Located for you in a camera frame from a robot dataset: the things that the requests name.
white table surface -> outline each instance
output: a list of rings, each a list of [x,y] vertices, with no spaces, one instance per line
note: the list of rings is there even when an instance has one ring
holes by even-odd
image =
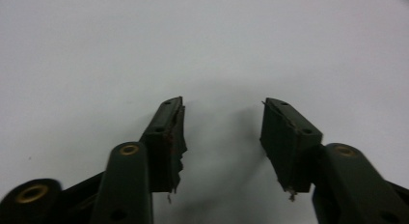
[[[63,188],[183,96],[189,152],[155,223],[317,223],[259,143],[266,97],[409,187],[409,0],[0,0],[0,195]]]

circular hole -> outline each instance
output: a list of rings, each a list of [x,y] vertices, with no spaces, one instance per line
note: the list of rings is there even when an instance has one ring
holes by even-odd
[[[399,223],[399,218],[391,212],[381,211],[381,217],[389,223]]]
[[[127,145],[120,149],[121,154],[135,154],[138,151],[139,151],[139,147],[134,146],[134,145]]]
[[[111,220],[113,221],[121,221],[127,217],[127,213],[122,209],[117,209],[111,212]]]
[[[310,130],[310,129],[303,129],[303,132],[306,133],[306,134],[311,134],[311,133],[313,133],[313,131]]]
[[[355,152],[346,146],[336,146],[335,150],[344,156],[353,156]]]
[[[43,184],[35,184],[31,187],[28,187],[24,189],[22,192],[20,192],[17,197],[16,201],[18,203],[31,203],[34,201],[39,200],[42,196],[45,195],[48,191],[48,186],[43,185]]]

white background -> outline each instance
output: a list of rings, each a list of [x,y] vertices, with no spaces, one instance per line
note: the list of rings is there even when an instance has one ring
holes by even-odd
[[[183,96],[189,152],[155,223],[316,223],[276,182],[261,101],[409,187],[408,51],[409,0],[0,0],[0,195],[101,172]]]

